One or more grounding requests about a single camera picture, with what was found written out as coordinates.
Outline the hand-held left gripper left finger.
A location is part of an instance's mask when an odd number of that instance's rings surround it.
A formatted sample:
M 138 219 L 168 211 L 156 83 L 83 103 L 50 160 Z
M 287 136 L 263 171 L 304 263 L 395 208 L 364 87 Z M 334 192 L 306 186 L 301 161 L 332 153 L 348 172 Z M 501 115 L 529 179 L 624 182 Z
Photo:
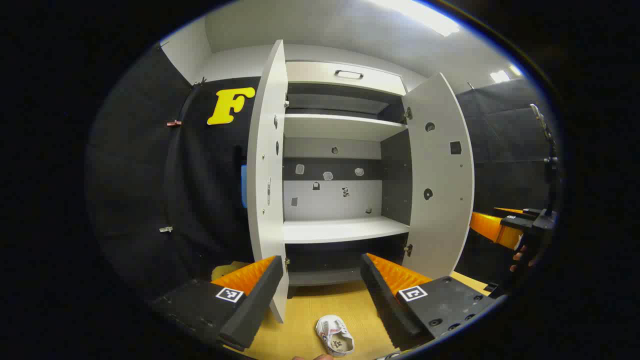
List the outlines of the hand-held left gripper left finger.
M 193 279 L 151 302 L 183 332 L 208 346 L 249 348 L 283 276 L 282 258 L 270 256 L 215 281 Z

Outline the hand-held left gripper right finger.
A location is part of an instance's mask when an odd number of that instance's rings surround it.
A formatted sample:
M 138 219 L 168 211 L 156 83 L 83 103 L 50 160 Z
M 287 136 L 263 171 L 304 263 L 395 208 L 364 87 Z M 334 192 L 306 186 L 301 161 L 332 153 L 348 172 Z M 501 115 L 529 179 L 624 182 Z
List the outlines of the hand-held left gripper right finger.
M 430 279 L 370 253 L 360 259 L 361 278 L 377 314 L 401 351 L 462 330 L 496 303 L 452 276 Z

